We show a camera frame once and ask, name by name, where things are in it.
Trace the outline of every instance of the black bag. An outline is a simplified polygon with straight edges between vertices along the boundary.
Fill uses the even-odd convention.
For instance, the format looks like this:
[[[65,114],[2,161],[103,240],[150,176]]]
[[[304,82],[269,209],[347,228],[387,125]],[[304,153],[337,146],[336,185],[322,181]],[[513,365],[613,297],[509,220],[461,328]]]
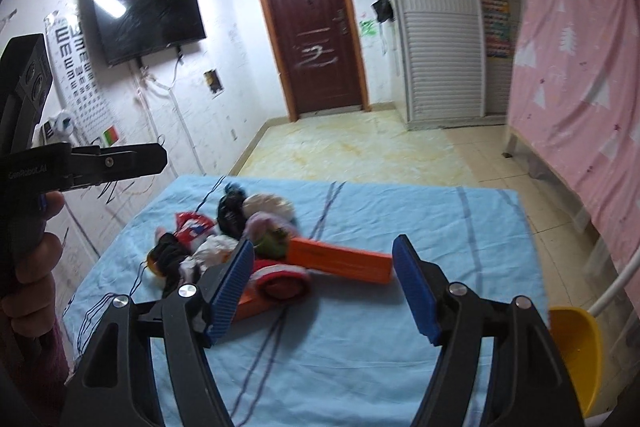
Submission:
[[[377,0],[371,6],[376,11],[379,23],[394,20],[394,9],[389,0]]]

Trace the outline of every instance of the door frame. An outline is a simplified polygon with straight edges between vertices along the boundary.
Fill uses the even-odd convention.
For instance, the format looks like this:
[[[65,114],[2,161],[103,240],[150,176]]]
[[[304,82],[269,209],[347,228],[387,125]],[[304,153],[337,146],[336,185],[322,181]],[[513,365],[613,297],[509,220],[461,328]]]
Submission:
[[[356,68],[358,70],[358,85],[360,86],[362,109],[364,111],[370,111],[371,108],[369,105],[369,89],[367,89],[367,77],[364,70],[364,62],[362,60],[362,47],[360,45],[360,32],[358,31],[358,25],[356,24],[353,0],[344,1],[346,4],[345,8],[347,10],[347,21],[349,23],[351,40],[353,41],[353,49],[356,58]],[[271,41],[273,55],[276,60],[276,66],[278,67],[278,73],[280,73],[280,83],[282,84],[284,98],[287,103],[289,120],[296,121],[300,118],[300,114],[296,109],[291,79],[289,78],[289,73],[287,73],[286,62],[284,60],[284,55],[280,47],[280,41],[278,40],[278,34],[276,32],[276,25],[273,13],[271,11],[271,6],[269,4],[269,0],[260,0],[260,4],[262,6],[262,12],[264,13],[265,22],[267,23],[267,32],[269,33],[269,40]]]

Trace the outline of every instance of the green sticker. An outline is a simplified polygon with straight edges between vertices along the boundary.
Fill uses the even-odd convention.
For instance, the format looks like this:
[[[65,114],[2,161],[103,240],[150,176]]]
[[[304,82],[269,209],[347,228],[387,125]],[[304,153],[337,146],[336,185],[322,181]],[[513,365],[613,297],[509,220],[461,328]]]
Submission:
[[[376,21],[373,19],[360,21],[360,34],[363,37],[375,37],[378,34],[376,30]]]

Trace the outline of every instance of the light blue sheet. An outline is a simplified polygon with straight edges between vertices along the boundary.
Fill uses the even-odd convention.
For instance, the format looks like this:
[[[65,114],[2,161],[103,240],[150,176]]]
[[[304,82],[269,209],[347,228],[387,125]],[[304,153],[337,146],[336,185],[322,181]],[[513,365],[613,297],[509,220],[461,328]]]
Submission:
[[[202,211],[216,215],[229,177]],[[87,309],[105,293],[128,293],[139,263],[153,247],[154,230],[174,229],[176,212],[193,210],[216,178],[183,176],[118,235],[78,288],[65,315],[74,341]],[[235,178],[249,194],[275,192],[291,200],[302,235],[322,214],[330,184]],[[509,302],[528,295],[546,319],[542,272],[516,192],[485,188],[346,184],[329,211],[322,241],[390,253],[405,233],[422,259],[440,265],[481,297]],[[439,348],[418,334],[397,280],[387,285],[316,274],[314,295],[292,307],[264,393],[247,425],[260,427],[406,427],[418,409]],[[134,297],[158,299],[161,287],[145,273]],[[230,408],[271,324],[271,311],[232,326],[207,351],[220,393]],[[242,400],[240,423],[254,399],[268,347]],[[466,423],[479,422],[490,370],[491,341],[482,346],[476,391]],[[168,427],[181,425],[161,341],[154,367]]]

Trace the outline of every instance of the television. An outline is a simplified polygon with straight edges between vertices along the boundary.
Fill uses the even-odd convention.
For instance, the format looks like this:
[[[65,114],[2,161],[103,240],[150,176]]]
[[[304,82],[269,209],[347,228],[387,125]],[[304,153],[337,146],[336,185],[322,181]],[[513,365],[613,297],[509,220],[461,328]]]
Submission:
[[[206,38],[198,0],[92,0],[107,64]]]

